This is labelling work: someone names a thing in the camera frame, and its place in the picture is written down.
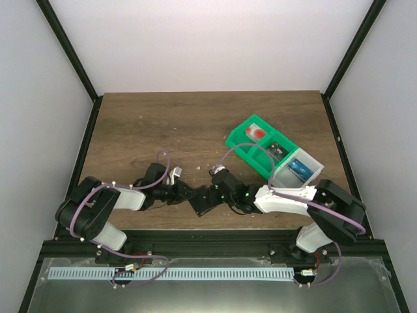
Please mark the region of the black card holder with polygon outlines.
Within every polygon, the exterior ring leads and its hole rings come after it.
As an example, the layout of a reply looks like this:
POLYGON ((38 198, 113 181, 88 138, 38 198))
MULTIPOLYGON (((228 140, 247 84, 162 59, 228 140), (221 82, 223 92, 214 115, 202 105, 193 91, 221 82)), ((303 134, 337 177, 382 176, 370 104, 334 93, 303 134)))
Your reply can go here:
POLYGON ((207 214, 222 203, 218 189, 215 186, 201 186, 195 190, 194 197, 188 200, 198 217, 207 214))

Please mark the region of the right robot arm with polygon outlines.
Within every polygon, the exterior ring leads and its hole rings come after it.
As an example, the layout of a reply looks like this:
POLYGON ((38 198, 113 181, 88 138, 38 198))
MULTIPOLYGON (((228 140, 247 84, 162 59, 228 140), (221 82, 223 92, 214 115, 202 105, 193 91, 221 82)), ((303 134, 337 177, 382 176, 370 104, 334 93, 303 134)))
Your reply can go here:
POLYGON ((301 227, 295 247, 312 254, 330 243, 352 245, 366 234, 365 205, 328 179, 315 186, 277 188, 271 183, 246 185, 224 166, 209 171, 216 197, 243 215, 290 213, 308 216, 312 223, 301 227))

